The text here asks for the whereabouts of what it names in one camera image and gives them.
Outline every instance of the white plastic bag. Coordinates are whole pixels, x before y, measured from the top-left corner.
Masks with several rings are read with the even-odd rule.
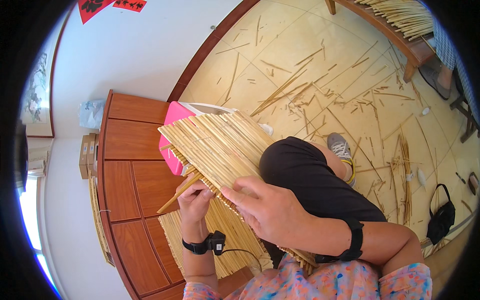
[[[102,125],[103,110],[106,100],[93,100],[83,102],[78,111],[80,126],[92,129],[100,129]]]

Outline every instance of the cable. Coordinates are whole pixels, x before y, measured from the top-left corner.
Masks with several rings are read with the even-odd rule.
[[[228,251],[243,251],[243,252],[250,253],[253,256],[253,258],[257,261],[258,266],[260,267],[260,273],[262,272],[262,264],[260,263],[258,258],[252,252],[244,250],[244,249],[228,249],[228,250],[223,250],[222,254],[224,254],[225,252],[228,252]]]

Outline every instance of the hand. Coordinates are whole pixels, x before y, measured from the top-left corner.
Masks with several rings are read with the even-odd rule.
[[[239,177],[233,189],[224,186],[221,191],[237,205],[258,237],[279,246],[296,248],[301,228],[313,217],[291,190],[267,184],[255,176]]]
[[[177,192],[185,183],[192,179],[192,177],[193,173],[177,187]],[[178,197],[182,223],[196,223],[201,221],[207,214],[208,204],[213,197],[214,194],[200,180],[187,188],[187,190]]]

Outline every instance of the blue plaid clothing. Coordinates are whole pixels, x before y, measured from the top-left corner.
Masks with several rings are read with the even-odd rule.
[[[455,46],[448,37],[448,33],[444,30],[440,22],[438,22],[434,16],[432,17],[433,35],[435,37],[435,50],[437,52],[437,56],[447,68],[451,70],[453,70],[455,67],[457,68],[458,77],[460,77],[460,81],[462,83],[465,99],[467,99],[468,105],[472,109],[473,118],[475,118],[477,123],[480,123],[479,107],[473,95],[472,85],[467,73],[465,72],[463,62],[460,59]]]

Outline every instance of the framed painting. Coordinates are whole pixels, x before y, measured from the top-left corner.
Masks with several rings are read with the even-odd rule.
[[[26,125],[28,137],[55,137],[51,105],[53,71],[60,38],[71,11],[66,12],[52,29],[25,82],[20,118]]]

